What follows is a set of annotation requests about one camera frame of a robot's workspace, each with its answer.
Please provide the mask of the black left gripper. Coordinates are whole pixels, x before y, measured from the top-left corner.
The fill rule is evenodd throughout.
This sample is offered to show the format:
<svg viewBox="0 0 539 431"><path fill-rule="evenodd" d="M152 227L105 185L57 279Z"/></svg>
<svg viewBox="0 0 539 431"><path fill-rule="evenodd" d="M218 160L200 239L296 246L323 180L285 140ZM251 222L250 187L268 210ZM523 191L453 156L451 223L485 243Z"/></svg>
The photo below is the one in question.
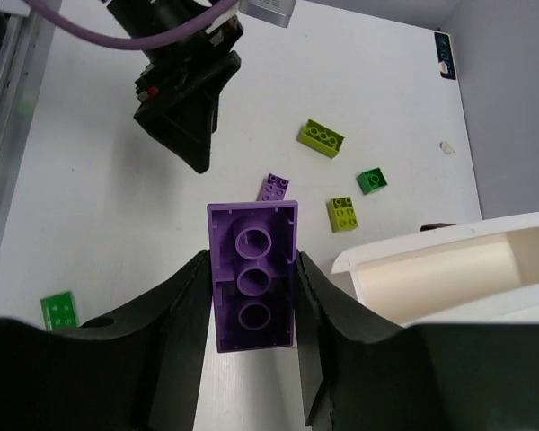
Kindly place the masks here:
<svg viewBox="0 0 539 431"><path fill-rule="evenodd" d="M110 1L107 9L135 39L173 30L207 7L196 1ZM243 36L235 12L180 41L145 49L149 64L135 81L134 119L197 173L210 167L220 94L241 67L231 51Z"/></svg>

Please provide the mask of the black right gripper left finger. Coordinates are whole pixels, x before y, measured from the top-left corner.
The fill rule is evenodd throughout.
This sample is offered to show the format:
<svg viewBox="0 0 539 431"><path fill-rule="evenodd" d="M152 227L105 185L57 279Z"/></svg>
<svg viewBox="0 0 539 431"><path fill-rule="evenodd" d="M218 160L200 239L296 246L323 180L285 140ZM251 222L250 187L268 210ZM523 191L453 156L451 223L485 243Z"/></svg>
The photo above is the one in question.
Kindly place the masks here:
<svg viewBox="0 0 539 431"><path fill-rule="evenodd" d="M0 318L0 430L190 430L208 337L210 263L80 327Z"/></svg>

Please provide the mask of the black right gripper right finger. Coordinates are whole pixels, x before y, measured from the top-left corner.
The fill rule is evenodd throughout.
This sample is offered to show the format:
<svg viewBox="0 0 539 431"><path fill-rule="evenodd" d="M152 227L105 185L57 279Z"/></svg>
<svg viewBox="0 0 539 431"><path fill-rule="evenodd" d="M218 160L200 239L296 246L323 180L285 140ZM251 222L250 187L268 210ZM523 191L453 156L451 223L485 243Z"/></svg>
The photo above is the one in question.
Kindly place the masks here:
<svg viewBox="0 0 539 431"><path fill-rule="evenodd" d="M313 430L539 430L539 324L403 328L295 270L305 423Z"/></svg>

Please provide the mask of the small purple lego brick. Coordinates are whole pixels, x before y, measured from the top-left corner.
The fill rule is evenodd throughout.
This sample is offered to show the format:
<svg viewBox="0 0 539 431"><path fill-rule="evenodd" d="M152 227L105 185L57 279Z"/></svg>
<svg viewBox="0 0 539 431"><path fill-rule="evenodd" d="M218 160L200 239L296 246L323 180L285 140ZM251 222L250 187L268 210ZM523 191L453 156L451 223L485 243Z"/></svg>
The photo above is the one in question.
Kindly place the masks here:
<svg viewBox="0 0 539 431"><path fill-rule="evenodd" d="M288 185L289 180L270 172L261 185L258 201L284 200L287 194Z"/></svg>

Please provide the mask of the purple 2x4 lego brick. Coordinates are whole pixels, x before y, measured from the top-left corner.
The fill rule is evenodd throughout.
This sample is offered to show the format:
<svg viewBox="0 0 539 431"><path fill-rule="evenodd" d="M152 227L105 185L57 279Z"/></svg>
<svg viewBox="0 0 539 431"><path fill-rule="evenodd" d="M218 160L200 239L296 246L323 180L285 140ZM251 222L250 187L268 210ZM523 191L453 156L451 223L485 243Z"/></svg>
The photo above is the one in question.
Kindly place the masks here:
<svg viewBox="0 0 539 431"><path fill-rule="evenodd" d="M297 202L213 203L207 211L217 351L292 346Z"/></svg>

